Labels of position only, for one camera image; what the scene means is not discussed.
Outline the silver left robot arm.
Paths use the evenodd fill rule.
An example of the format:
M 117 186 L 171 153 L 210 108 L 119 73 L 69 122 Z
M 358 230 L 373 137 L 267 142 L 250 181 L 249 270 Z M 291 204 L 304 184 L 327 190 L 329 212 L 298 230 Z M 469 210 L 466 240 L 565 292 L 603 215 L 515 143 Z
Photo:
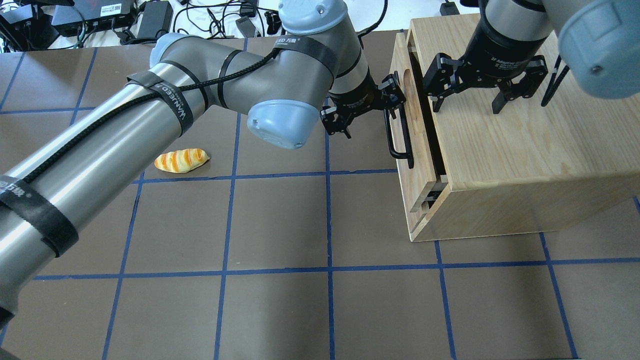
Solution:
M 373 110 L 393 116 L 399 77 L 376 84 L 343 0 L 281 0 L 285 34 L 266 55 L 195 35 L 162 35 L 148 70 L 1 175 L 1 325 L 19 292 L 212 106 L 247 115 L 272 145 L 298 150 L 315 125 L 348 134 Z

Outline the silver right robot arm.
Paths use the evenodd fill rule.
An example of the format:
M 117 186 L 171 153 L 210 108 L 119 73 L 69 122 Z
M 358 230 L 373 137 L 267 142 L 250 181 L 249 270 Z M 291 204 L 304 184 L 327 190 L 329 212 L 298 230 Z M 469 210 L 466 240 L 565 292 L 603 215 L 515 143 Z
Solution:
M 464 54 L 434 56 L 423 91 L 439 112 L 450 95 L 471 88 L 497 88 L 498 114 L 517 98 L 532 97 L 548 75 L 538 54 L 551 32 L 558 56 L 541 105 L 553 98 L 567 73 L 588 95 L 621 100 L 639 93 L 639 2 L 637 0 L 462 0 L 480 18 Z

